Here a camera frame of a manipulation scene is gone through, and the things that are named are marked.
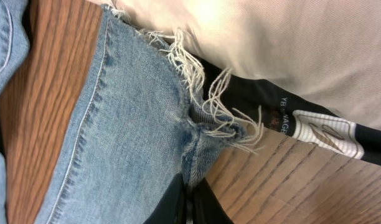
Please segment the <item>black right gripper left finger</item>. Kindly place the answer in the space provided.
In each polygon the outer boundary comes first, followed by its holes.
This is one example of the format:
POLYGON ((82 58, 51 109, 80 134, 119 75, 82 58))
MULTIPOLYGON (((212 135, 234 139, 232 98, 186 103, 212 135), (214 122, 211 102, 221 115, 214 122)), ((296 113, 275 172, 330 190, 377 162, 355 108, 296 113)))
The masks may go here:
POLYGON ((176 174, 144 224, 186 224, 186 191, 182 174, 176 174))

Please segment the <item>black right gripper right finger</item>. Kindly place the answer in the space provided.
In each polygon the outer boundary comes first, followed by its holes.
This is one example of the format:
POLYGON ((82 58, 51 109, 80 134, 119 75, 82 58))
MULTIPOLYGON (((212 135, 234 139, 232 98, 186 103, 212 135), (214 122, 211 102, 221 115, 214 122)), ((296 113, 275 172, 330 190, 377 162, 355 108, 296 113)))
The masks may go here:
POLYGON ((206 179, 193 189, 192 203, 193 224, 233 224, 206 179))

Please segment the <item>light blue denim jeans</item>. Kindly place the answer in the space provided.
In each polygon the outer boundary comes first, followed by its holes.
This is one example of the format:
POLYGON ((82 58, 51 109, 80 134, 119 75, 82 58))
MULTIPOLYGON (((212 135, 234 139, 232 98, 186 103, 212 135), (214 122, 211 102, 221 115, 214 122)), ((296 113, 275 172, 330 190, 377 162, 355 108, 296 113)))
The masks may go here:
POLYGON ((251 151, 263 125, 222 104, 229 69, 204 100, 204 68, 192 54, 101 8, 88 78, 36 221, 144 223, 182 174, 193 223, 195 186, 225 147, 251 151))

